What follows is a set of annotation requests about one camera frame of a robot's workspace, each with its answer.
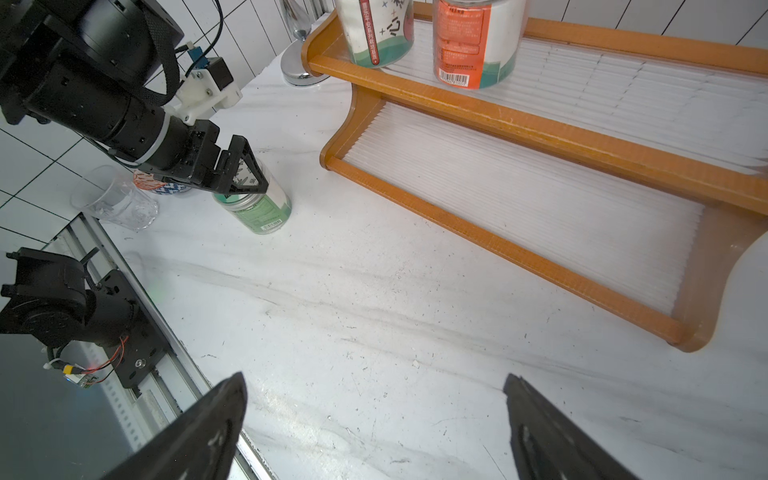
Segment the chrome glass holder stand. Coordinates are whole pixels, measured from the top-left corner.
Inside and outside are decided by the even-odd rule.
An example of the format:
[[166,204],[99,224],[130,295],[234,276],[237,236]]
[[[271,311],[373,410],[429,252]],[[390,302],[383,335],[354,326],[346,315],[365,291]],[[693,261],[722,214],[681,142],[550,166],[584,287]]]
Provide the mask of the chrome glass holder stand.
[[294,0],[282,0],[281,7],[289,32],[294,37],[294,41],[281,56],[280,66],[284,79],[295,87],[309,87],[325,81],[328,75],[313,75],[302,63],[304,42],[312,32],[307,11]]

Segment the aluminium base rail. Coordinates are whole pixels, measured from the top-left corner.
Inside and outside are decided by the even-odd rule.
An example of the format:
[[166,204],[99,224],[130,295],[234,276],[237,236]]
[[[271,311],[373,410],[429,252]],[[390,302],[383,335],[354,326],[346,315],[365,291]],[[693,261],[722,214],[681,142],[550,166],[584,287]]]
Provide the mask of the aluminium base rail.
[[117,374],[99,385],[130,446],[138,450],[207,394],[213,384],[173,333],[99,220],[79,214],[44,249],[78,260],[93,253],[86,271],[97,281],[106,282],[113,270],[121,273],[144,308],[149,325],[165,341],[155,355],[129,361],[141,379],[132,387],[124,388]]

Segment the jar with flower lid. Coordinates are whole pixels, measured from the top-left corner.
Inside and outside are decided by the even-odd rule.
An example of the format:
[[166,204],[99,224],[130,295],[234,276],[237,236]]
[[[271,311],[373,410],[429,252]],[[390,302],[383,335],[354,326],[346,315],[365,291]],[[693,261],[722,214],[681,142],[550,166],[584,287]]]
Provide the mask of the jar with flower lid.
[[479,90],[514,69],[528,20],[526,0],[433,3],[433,70],[442,83]]

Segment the orange wooden three-tier shelf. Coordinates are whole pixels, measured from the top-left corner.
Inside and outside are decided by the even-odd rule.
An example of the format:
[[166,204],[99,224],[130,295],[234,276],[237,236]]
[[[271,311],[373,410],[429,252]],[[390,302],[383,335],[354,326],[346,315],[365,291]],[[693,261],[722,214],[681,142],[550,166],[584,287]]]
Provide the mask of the orange wooden three-tier shelf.
[[485,90],[432,72],[417,42],[354,64],[330,16],[301,51],[348,81],[321,165],[523,269],[694,352],[731,272],[767,234],[763,49],[532,19],[518,65]]

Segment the jar with strawberry lid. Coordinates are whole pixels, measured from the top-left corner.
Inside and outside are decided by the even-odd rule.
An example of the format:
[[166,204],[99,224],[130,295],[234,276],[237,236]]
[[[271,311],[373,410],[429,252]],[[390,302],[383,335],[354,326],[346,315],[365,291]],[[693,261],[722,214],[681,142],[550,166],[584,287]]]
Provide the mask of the jar with strawberry lid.
[[412,0],[340,0],[335,2],[350,60],[381,68],[404,57],[414,44]]

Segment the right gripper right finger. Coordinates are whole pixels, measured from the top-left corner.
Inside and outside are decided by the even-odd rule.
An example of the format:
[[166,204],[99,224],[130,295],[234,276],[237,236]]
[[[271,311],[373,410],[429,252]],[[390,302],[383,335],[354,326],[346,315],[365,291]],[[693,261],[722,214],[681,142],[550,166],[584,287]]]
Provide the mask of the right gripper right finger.
[[636,477],[522,377],[508,375],[503,392],[520,479]]

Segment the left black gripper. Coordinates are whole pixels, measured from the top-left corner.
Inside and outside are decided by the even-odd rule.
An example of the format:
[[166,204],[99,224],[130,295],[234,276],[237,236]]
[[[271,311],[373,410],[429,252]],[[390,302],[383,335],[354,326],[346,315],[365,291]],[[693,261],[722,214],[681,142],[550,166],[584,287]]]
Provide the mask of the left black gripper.
[[163,182],[187,185],[221,195],[265,194],[269,182],[248,140],[233,135],[226,150],[217,145],[220,128],[209,120],[194,125],[169,116],[168,125],[138,166]]

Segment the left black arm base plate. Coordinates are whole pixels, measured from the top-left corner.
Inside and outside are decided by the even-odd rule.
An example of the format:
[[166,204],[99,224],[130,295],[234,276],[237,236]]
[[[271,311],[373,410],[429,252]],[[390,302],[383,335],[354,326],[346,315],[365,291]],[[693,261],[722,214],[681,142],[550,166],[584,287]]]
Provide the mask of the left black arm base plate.
[[22,247],[1,255],[1,334],[35,340],[45,369],[81,388],[113,374],[130,388],[141,379],[130,360],[165,345],[125,277],[86,271],[93,253],[72,256]]

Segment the clear drinking glass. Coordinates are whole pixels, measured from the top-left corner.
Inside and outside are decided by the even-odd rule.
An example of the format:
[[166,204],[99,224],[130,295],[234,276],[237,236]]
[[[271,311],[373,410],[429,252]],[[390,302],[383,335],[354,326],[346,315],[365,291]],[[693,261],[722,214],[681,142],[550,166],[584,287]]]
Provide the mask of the clear drinking glass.
[[128,170],[117,166],[103,165],[85,174],[69,200],[82,213],[135,232],[159,215],[159,204],[134,185]]

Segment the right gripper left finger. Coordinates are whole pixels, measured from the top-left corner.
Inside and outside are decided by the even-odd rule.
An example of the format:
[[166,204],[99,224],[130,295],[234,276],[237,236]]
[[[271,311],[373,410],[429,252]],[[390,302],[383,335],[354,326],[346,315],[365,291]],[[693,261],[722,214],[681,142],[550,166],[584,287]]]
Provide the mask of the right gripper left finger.
[[226,479],[247,405],[242,373],[221,381],[134,455],[108,480]]

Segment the jar with green tree lid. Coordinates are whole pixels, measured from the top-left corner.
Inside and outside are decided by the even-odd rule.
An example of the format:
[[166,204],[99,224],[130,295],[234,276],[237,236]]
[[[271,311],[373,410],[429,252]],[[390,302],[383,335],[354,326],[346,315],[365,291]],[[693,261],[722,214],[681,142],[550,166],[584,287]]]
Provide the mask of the jar with green tree lid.
[[268,184],[265,193],[229,196],[214,193],[213,198],[249,230],[258,235],[266,235],[287,223],[292,213],[292,203],[266,165],[260,159],[256,159],[256,163]]

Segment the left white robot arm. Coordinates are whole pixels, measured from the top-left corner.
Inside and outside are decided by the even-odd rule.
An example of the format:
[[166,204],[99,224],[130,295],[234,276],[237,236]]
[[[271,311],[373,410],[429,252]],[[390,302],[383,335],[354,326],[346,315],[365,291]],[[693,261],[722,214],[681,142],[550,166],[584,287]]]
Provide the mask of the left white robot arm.
[[183,37],[155,1],[5,1],[2,114],[62,125],[162,182],[265,193],[247,139],[219,147],[206,117],[239,101],[232,73]]

